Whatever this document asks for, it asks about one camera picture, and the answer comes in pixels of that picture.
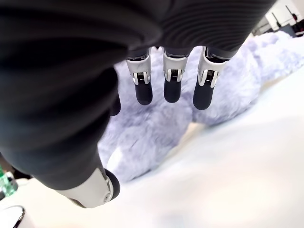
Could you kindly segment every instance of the white surface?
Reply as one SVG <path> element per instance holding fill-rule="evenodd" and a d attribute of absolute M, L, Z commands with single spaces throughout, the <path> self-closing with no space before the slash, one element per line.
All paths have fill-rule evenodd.
<path fill-rule="evenodd" d="M 293 16 L 289 13 L 286 6 L 288 6 L 290 11 L 298 17 L 298 21 L 303 19 L 299 9 L 296 7 L 292 0 L 278 0 L 265 15 L 273 30 L 277 30 L 278 26 L 276 25 L 276 19 L 274 18 L 272 13 L 275 14 L 276 18 L 282 26 L 285 26 L 287 24 L 295 24 L 295 20 L 293 19 Z"/>
<path fill-rule="evenodd" d="M 303 0 L 293 0 L 295 6 L 299 10 L 302 17 L 304 17 L 304 1 Z"/>
<path fill-rule="evenodd" d="M 36 180 L 0 201 L 39 228 L 304 227 L 304 68 L 235 120 L 196 132 L 117 199 L 78 208 Z"/>

